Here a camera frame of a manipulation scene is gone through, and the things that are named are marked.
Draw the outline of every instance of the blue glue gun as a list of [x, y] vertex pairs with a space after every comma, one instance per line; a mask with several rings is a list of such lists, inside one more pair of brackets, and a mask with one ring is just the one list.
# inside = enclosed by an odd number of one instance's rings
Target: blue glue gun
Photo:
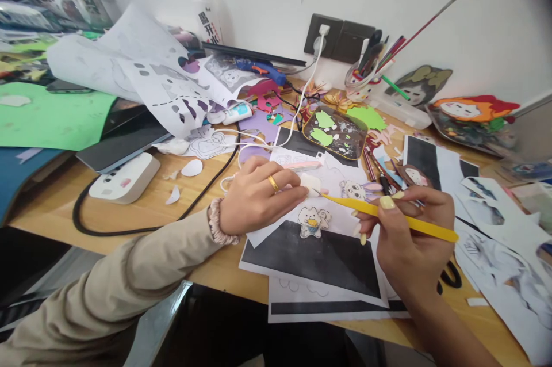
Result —
[[249, 59], [240, 58], [236, 59], [236, 66], [242, 71], [257, 72], [272, 79], [276, 85], [284, 86], [286, 83], [286, 74], [278, 71], [272, 65], [252, 62]]

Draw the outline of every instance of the beige sleeve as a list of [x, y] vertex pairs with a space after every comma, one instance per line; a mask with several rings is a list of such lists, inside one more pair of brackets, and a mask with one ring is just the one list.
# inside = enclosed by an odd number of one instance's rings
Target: beige sleeve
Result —
[[130, 240], [23, 320], [0, 345], [0, 365], [124, 361], [132, 337], [123, 331], [133, 333], [139, 315], [220, 247], [210, 233], [207, 209]]

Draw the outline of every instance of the desk surface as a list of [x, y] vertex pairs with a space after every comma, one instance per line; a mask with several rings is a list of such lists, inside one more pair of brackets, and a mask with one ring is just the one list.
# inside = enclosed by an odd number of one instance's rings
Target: desk surface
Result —
[[[300, 81], [294, 81], [294, 83], [296, 86], [302, 85]], [[383, 117], [388, 124], [401, 127], [408, 134], [415, 131], [395, 118], [385, 114]], [[402, 150], [404, 136], [395, 133], [392, 140], [392, 144], [386, 146], [389, 154], [393, 153], [394, 144]], [[462, 155], [462, 159], [481, 167], [495, 161], [494, 157], [471, 151], [442, 139], [439, 142], [447, 148], [458, 151]], [[113, 232], [171, 223], [180, 217], [205, 185], [222, 168], [230, 154], [203, 161], [204, 170], [199, 176], [188, 178], [179, 175], [176, 182], [164, 180], [162, 177], [173, 173], [175, 170], [180, 170], [194, 158], [164, 156], [159, 153], [156, 153], [155, 156], [161, 161], [161, 168], [140, 199], [131, 205], [116, 205], [88, 197], [82, 207], [84, 225], [96, 231]], [[236, 160], [234, 160], [227, 171], [213, 184], [205, 197], [198, 203], [194, 212], [207, 207], [213, 198], [222, 197], [220, 180], [236, 171], [238, 171], [238, 166]], [[24, 199], [16, 208], [9, 225], [96, 253], [108, 254], [112, 252], [133, 235], [111, 238], [93, 237], [80, 233], [72, 223], [71, 215], [76, 198], [96, 176], [95, 172], [80, 162], [72, 162], [66, 167], [62, 167], [62, 170], [58, 170], [48, 177], [46, 184], [43, 184], [41, 188], [23, 195]], [[174, 184], [178, 184], [181, 188], [180, 200], [175, 204], [165, 205]], [[268, 276], [238, 269], [244, 245], [245, 241], [242, 240], [239, 245], [223, 248], [193, 271], [188, 279], [210, 288], [267, 304], [269, 298]], [[462, 281], [461, 289], [452, 289], [445, 285], [443, 287], [443, 297], [502, 365], [529, 366], [530, 363], [523, 349], [491, 307], [468, 306], [467, 298], [480, 297], [481, 295], [473, 290], [463, 273]], [[416, 329], [410, 320], [364, 320], [335, 322], [333, 324], [423, 350]]]

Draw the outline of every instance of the yellow nail polish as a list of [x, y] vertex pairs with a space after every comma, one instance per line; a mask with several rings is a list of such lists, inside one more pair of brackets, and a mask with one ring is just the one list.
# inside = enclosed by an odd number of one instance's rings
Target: yellow nail polish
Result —
[[394, 209], [395, 207], [395, 202], [390, 196], [380, 197], [379, 204], [383, 207], [383, 209]]
[[401, 190], [400, 192], [395, 193], [391, 197], [394, 199], [400, 200], [404, 197], [404, 192]]

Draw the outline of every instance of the pen holder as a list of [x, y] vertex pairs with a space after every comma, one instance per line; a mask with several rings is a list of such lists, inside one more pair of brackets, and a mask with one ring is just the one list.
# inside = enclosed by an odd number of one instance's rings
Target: pen holder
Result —
[[372, 84], [370, 81], [375, 76], [375, 71], [378, 66], [379, 60], [376, 60], [373, 64], [373, 69], [363, 79], [359, 79], [354, 75], [354, 71], [358, 69], [358, 62], [352, 65], [347, 74], [345, 75], [345, 91], [347, 98], [352, 102], [362, 102], [368, 97]]

